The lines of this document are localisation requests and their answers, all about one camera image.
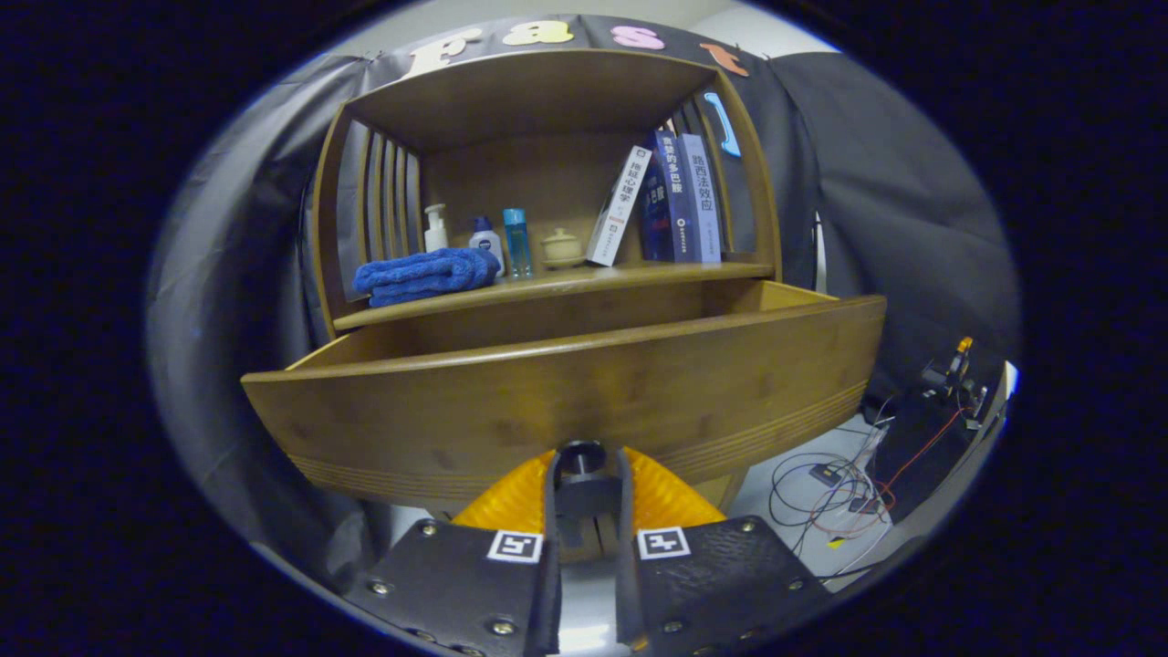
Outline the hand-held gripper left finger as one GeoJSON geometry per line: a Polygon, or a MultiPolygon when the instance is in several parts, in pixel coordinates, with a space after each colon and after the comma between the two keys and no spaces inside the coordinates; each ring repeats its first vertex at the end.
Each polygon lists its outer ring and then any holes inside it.
{"type": "Polygon", "coordinates": [[[538,454],[454,519],[413,521],[359,574],[352,602],[433,656],[558,652],[556,465],[558,452],[538,454]]]}

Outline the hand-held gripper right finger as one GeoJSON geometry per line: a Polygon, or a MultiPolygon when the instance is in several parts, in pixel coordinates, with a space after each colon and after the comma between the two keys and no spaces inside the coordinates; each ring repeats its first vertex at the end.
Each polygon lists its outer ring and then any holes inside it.
{"type": "Polygon", "coordinates": [[[830,593],[759,516],[725,516],[644,452],[621,482],[617,637],[635,656],[746,656],[797,631],[830,593]]]}

